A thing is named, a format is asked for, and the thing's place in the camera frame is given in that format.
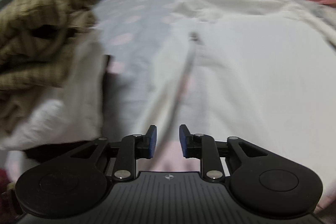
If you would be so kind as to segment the brown plaid garment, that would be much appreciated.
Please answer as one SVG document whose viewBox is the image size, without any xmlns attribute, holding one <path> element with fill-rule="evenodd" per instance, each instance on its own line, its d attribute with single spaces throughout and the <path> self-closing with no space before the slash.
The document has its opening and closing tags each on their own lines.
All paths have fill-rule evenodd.
<svg viewBox="0 0 336 224">
<path fill-rule="evenodd" d="M 13 0 L 1 10 L 1 130 L 10 134 L 45 88 L 68 79 L 101 0 Z"/>
</svg>

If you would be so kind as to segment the white garment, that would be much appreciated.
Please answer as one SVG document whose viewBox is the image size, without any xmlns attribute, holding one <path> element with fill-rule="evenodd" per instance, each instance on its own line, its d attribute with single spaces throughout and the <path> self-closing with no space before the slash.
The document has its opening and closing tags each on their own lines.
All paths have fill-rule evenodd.
<svg viewBox="0 0 336 224">
<path fill-rule="evenodd" d="M 206 134 L 294 160 L 335 192 L 334 27 L 289 0 L 177 0 L 136 132 L 165 133 L 191 68 Z"/>
</svg>

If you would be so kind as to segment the grey bedsheet with pink dots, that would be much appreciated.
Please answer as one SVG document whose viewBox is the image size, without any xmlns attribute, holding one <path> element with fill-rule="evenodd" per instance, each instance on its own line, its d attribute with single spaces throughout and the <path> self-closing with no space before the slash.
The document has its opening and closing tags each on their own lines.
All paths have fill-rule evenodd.
<svg viewBox="0 0 336 224">
<path fill-rule="evenodd" d="M 305 0 L 292 0 L 302 5 Z M 104 0 L 94 9 L 101 42 L 111 55 L 103 99 L 103 136 L 110 141 L 139 132 L 136 122 L 150 92 L 150 64 L 169 34 L 175 0 Z M 195 171 L 199 162 L 185 159 L 178 140 L 180 124 L 192 132 L 206 130 L 201 78 L 190 70 L 182 79 L 178 107 L 167 133 L 158 133 L 155 157 L 140 160 L 141 170 Z"/>
</svg>

